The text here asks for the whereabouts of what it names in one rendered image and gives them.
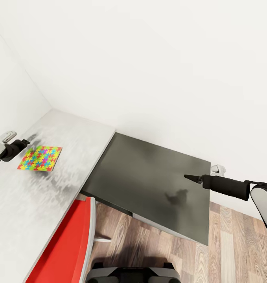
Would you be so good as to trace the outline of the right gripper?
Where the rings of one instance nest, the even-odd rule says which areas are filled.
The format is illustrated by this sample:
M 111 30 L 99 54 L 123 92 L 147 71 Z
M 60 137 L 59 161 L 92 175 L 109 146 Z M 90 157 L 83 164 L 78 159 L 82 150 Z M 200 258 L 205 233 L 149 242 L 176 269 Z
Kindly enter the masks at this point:
M 233 179 L 225 178 L 222 176 L 211 176 L 211 175 L 184 175 L 185 178 L 188 178 L 198 184 L 203 183 L 203 188 L 222 193 L 224 195 L 231 196 L 231 184 Z

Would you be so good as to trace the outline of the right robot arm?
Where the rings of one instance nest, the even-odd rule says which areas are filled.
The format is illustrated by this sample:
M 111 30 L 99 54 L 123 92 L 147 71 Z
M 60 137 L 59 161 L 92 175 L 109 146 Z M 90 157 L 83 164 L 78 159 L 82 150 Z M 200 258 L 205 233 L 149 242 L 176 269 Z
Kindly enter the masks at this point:
M 256 205 L 263 222 L 267 228 L 267 183 L 245 180 L 244 182 L 225 178 L 226 169 L 219 164 L 211 166 L 211 175 L 184 175 L 198 184 L 203 183 L 203 188 L 222 193 L 224 195 L 236 197 L 248 201 L 251 196 Z M 250 184 L 256 184 L 250 191 Z

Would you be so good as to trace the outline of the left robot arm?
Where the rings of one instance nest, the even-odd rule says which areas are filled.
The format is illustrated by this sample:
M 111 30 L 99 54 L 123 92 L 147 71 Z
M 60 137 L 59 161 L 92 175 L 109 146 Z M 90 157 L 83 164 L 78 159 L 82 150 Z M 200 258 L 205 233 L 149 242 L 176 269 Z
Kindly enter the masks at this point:
M 15 131 L 7 131 L 2 136 L 0 136 L 0 161 L 1 159 L 5 162 L 11 161 L 15 156 L 17 156 L 22 150 L 24 150 L 29 141 L 23 139 L 15 140 L 13 143 L 8 145 L 8 142 L 13 139 L 17 133 Z

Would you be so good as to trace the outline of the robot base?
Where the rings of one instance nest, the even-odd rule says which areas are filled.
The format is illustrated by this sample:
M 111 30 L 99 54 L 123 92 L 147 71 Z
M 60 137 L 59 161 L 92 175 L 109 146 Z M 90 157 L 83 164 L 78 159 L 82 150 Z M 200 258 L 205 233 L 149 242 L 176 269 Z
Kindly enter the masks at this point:
M 95 263 L 93 269 L 88 272 L 85 283 L 182 283 L 182 281 L 172 263 L 164 263 L 164 268 L 104 268 L 103 263 Z

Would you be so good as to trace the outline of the jigsaw puzzle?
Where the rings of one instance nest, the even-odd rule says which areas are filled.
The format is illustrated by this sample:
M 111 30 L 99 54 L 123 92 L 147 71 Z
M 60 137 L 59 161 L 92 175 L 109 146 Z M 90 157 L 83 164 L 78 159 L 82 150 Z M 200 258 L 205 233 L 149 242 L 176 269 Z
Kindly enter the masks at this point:
M 59 157 L 62 147 L 36 147 L 37 152 L 33 152 L 33 148 L 28 150 L 20 165 L 19 170 L 30 171 L 52 171 Z

